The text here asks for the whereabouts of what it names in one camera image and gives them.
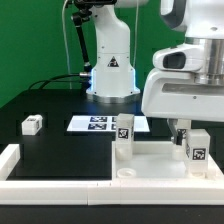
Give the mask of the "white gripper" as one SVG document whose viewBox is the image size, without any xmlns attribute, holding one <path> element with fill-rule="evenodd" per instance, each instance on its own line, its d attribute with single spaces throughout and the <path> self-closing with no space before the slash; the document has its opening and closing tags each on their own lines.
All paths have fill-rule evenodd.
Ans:
<svg viewBox="0 0 224 224">
<path fill-rule="evenodd" d="M 167 118 L 171 142 L 181 146 L 186 130 L 177 119 L 224 122 L 224 48 L 181 44 L 157 51 L 144 86 L 147 117 Z"/>
</svg>

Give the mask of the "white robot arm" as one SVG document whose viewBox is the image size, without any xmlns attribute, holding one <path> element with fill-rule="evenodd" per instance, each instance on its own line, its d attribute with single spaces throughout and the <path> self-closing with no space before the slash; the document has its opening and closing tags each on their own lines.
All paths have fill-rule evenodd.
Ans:
<svg viewBox="0 0 224 224">
<path fill-rule="evenodd" d="M 160 0 L 158 17 L 183 43 L 163 48 L 167 40 L 158 24 L 145 34 L 155 44 L 148 56 L 153 69 L 144 89 L 135 85 L 130 64 L 130 30 L 114 12 L 99 3 L 91 12 L 97 37 L 97 63 L 87 96 L 102 103 L 123 103 L 142 96 L 142 113 L 154 133 L 180 132 L 179 121 L 215 122 L 224 126 L 224 0 Z"/>
</svg>

